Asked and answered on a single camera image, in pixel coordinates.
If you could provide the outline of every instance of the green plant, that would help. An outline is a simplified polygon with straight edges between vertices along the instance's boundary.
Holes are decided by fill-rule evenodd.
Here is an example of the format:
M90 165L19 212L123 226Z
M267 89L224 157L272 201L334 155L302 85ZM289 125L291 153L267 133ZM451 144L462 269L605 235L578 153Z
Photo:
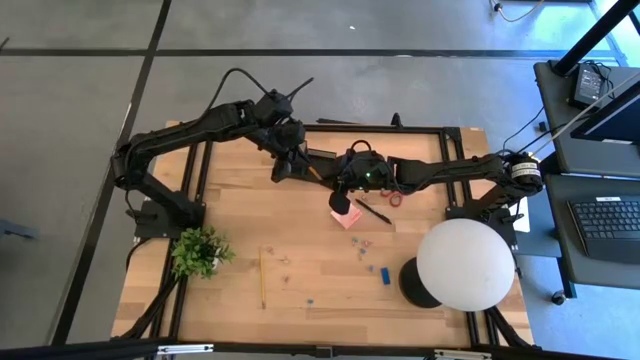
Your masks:
M216 233L216 230L209 226L184 231L174 246L171 256L173 256L172 272L176 279L194 274L200 275L203 279L209 279L211 275L217 274L218 261L231 262L235 253L229 248L226 237Z

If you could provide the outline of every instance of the white ball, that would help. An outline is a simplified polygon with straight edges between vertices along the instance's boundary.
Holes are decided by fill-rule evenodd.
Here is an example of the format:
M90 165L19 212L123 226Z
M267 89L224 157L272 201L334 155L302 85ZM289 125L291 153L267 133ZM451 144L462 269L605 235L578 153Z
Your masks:
M513 284L509 247L489 226L469 219L447 220L422 239L418 274L442 304L479 311L498 304Z

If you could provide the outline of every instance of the computer monitor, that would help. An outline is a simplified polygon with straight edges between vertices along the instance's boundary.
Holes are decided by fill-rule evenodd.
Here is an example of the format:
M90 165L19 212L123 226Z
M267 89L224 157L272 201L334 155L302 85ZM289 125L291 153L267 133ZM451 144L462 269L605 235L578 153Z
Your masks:
M640 81L575 128L571 136L640 145Z

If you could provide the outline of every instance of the gray floor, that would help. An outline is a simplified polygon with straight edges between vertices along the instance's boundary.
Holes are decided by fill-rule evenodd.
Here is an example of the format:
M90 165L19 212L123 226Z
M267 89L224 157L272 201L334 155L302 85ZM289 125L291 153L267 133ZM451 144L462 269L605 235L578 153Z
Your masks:
M598 5L608 6L607 1ZM529 6L508 3L505 11L518 14ZM0 38L11 37L9 48L146 47L159 8L160 1L151 0L65 1L65 6L0 0ZM172 5L160 46L558 50L572 46L594 21L589 6L580 4L547 4L508 24L493 18L480 0L407 0L402 6L382 0L183 0ZM617 40L623 51L637 44L637 36ZM608 44L603 41L598 49ZM637 59L637 53L625 53L630 63ZM196 117L221 74L240 66L281 90L314 76L294 103L296 116L305 121L326 117L386 124L397 111L411 125L483 127L492 149L498 149L541 107L534 62L158 58L134 132ZM0 57L0 218L42 233L38 240L0 241L2 348L46 339L140 64L140 58ZM252 85L234 76L221 101L257 96ZM535 135L529 128L511 146ZM111 201L72 329L74 342L109 336L133 230L123 215L122 196L116 191ZM640 316L640 292L578 286L578 299L556 307L547 301L560 288L555 261L524 258L521 264L536 343L558 351L640 357L635 341L640 326L634 321Z

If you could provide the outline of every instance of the wooden tabletop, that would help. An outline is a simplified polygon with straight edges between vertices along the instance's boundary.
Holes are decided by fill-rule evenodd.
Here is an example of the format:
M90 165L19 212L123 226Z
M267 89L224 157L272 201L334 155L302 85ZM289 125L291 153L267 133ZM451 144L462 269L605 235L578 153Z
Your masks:
M465 128L462 134L467 157L488 152L484 131ZM385 155L425 162L442 160L434 135L307 132L310 148L338 153L362 138ZM202 147L196 164L200 163ZM183 149L159 157L154 176L179 189L186 156ZM291 179L275 184L270 180L272 165L268 153L258 152L245 139L214 145L204 194L205 223L228 235L237 258L233 264L222 265L210 280L189 280L180 340L469 346L463 312L445 306L417 308L398 288L402 265L416 255L424 234L445 220L445 185L405 197L398 208L391 207L378 192L370 192L367 202L393 225L363 211L360 220L344 230L329 214L328 189ZM491 186L487 181L473 181L474 197ZM354 237L359 240L355 245ZM362 255L365 240L371 244ZM167 244L167 239L154 239L133 255L113 335L128 330L155 296ZM263 251L266 309L261 306L259 248ZM389 269L391 285L383 284L381 267ZM515 278L499 308L520 336L531 342L522 291ZM168 332L173 298L168 303L162 334ZM484 319L478 316L481 339L486 342Z

